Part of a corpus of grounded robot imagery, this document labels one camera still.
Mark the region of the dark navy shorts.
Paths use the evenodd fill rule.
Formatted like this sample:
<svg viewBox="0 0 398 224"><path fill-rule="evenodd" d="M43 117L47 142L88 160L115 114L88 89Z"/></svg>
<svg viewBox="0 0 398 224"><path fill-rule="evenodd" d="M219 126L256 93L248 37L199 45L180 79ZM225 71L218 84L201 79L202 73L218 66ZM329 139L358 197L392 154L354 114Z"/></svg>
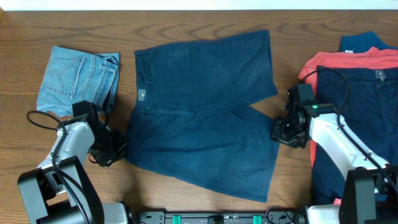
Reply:
<svg viewBox="0 0 398 224"><path fill-rule="evenodd" d="M267 30L135 53L126 159L142 169L265 202L279 145L253 108L276 96Z"/></svg>

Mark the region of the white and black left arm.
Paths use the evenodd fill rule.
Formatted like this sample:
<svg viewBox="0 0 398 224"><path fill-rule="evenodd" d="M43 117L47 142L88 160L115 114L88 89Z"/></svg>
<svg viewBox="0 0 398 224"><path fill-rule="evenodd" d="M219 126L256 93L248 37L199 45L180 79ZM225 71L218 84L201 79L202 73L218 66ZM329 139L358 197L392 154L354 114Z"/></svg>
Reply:
<svg viewBox="0 0 398 224"><path fill-rule="evenodd" d="M83 166L95 143L86 121L57 130L52 150L17 181L30 223L130 223L125 204L101 202Z"/></svg>

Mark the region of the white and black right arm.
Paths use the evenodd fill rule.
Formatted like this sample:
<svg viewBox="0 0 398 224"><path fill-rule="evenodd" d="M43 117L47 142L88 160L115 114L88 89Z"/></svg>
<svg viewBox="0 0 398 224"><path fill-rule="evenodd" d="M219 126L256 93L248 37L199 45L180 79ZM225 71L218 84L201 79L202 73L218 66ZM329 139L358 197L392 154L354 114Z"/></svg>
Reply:
<svg viewBox="0 0 398 224"><path fill-rule="evenodd" d="M377 215L376 194L386 194L397 205L397 192L381 174L397 179L396 168L372 152L327 104L292 104L287 117L275 119L271 138L289 147L305 148L309 140L319 144L345 178L339 205L306 207L297 223L397 223L397 217Z"/></svg>

